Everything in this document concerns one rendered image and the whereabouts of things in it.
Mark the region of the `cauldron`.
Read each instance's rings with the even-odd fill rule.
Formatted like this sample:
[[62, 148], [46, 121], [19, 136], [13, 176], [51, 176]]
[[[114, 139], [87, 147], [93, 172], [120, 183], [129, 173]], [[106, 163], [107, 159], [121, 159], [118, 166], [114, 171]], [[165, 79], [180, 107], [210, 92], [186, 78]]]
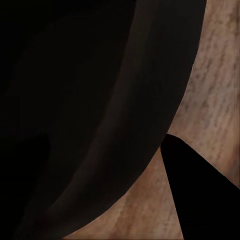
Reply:
[[0, 0], [0, 156], [50, 153], [11, 240], [61, 240], [144, 173], [181, 105], [207, 0]]

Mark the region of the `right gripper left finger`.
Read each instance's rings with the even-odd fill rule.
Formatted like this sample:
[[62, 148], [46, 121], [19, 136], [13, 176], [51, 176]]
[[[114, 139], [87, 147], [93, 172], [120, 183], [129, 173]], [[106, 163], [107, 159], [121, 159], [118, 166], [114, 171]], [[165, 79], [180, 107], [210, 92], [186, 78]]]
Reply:
[[0, 155], [0, 240], [12, 239], [50, 152], [43, 133]]

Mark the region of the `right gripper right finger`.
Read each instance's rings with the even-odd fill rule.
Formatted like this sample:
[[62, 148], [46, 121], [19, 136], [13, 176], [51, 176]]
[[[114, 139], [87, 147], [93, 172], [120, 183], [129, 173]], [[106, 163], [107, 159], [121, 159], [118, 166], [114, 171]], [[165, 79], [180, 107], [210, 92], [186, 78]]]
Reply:
[[160, 151], [184, 240], [240, 240], [240, 189], [177, 136]]

